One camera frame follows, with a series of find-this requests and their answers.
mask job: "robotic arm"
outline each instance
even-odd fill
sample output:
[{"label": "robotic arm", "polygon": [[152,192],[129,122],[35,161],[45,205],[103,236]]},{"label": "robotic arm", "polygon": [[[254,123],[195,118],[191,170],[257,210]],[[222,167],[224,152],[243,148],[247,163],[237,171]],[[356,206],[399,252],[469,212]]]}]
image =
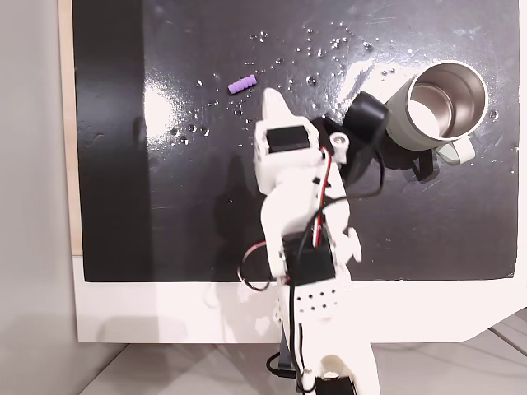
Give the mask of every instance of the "robotic arm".
[{"label": "robotic arm", "polygon": [[352,312],[341,309],[352,283],[347,262],[361,261],[357,232],[347,227],[350,209],[340,173],[350,138],[335,132],[329,144],[323,140],[313,123],[291,113],[279,92],[265,90],[254,164],[259,190],[267,195],[261,222],[277,279],[274,317],[283,326],[300,392],[323,394],[345,378],[351,391],[378,395],[371,345]]}]

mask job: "purple object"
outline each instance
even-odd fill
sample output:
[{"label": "purple object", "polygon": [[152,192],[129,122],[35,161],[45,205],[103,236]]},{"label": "purple object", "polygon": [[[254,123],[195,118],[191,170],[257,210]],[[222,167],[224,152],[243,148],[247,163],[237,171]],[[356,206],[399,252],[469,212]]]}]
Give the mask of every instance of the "purple object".
[{"label": "purple object", "polygon": [[256,77],[254,76],[254,74],[251,74],[250,76],[246,78],[242,78],[241,80],[235,82],[234,84],[230,84],[229,92],[231,93],[231,95],[234,95],[235,93],[238,93],[239,91],[247,89],[252,85],[256,85]]}]

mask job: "mug handle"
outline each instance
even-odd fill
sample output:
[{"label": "mug handle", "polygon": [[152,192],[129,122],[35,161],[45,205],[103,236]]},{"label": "mug handle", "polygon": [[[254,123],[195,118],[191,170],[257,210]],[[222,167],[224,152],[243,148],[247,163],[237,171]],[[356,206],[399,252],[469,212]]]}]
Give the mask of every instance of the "mug handle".
[{"label": "mug handle", "polygon": [[469,136],[454,140],[444,146],[439,146],[436,148],[436,152],[449,165],[461,165],[476,156],[476,151],[470,142]]}]

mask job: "black wire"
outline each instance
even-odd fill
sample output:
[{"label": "black wire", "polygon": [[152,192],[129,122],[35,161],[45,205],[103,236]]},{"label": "black wire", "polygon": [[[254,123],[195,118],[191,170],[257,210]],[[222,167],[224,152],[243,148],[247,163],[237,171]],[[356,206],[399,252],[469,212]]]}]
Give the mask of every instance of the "black wire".
[{"label": "black wire", "polygon": [[269,372],[271,372],[272,374],[274,374],[275,376],[278,376],[278,377],[283,377],[285,379],[294,379],[296,377],[296,373],[294,370],[287,370],[287,369],[275,369],[271,366],[271,362],[273,362],[274,360],[276,360],[278,357],[280,356],[280,351],[277,352],[276,354],[272,355],[271,357],[269,357],[269,359],[267,360],[267,362],[265,363],[265,367],[267,368],[267,370]]},{"label": "black wire", "polygon": [[263,292],[265,290],[267,290],[269,288],[269,286],[271,285],[271,280],[272,278],[269,276],[269,279],[267,280],[267,284],[265,284],[265,286],[263,286],[263,288],[258,288],[257,286],[253,286],[244,276],[243,272],[242,272],[242,269],[243,269],[243,266],[244,266],[244,263],[245,263],[245,260],[242,259],[241,262],[238,264],[238,273],[240,274],[240,280],[242,281],[243,284],[245,284],[246,286],[248,286],[251,290],[255,290],[257,292]]},{"label": "black wire", "polygon": [[241,271],[241,268],[243,267],[243,264],[240,263],[238,265],[238,272],[240,273],[240,277],[241,277],[241,280],[243,281],[243,283],[248,286],[251,290],[255,290],[257,292],[263,292],[265,290],[267,290],[269,288],[269,286],[271,285],[271,280],[267,280],[267,283],[265,284],[265,286],[263,286],[263,288],[258,288],[257,286],[253,286],[244,276],[244,274],[242,273]]},{"label": "black wire", "polygon": [[[382,188],[385,184],[385,162],[383,160],[382,155],[379,151],[374,150],[375,157],[379,161],[379,167],[380,167],[380,179],[379,179],[379,187],[372,193],[366,193],[363,195],[350,195],[350,196],[341,196],[337,197],[336,199],[331,200],[330,202],[325,202],[313,216],[307,221],[307,226],[304,229],[304,233],[302,234],[301,242],[298,246],[298,252],[296,254],[296,259],[294,261],[294,273],[298,273],[298,269],[300,267],[300,260],[302,252],[304,251],[305,242],[307,241],[307,238],[309,236],[310,230],[311,230],[311,224],[315,221],[315,218],[322,214],[324,209],[328,206],[331,206],[332,204],[335,204],[337,202],[341,202],[343,200],[348,199],[362,199],[362,198],[371,198],[374,196],[377,196],[382,191]],[[300,372],[300,366],[298,365],[298,361],[296,360],[296,352],[295,352],[295,282],[294,279],[291,279],[289,283],[289,345],[291,348],[291,364],[293,365],[293,368],[296,371],[296,386],[303,392],[303,393],[309,393],[315,389],[313,387],[311,390],[306,391],[302,387],[301,382],[301,372]]]}]

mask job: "mug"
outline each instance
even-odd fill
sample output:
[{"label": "mug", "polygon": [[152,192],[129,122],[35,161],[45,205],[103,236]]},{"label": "mug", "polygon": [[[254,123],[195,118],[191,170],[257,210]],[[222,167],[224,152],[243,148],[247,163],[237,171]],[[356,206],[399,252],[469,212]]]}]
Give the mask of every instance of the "mug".
[{"label": "mug", "polygon": [[483,121],[488,92],[478,72],[453,60],[434,63],[388,100],[389,136],[411,151],[431,148],[450,165],[476,156],[469,134]]}]

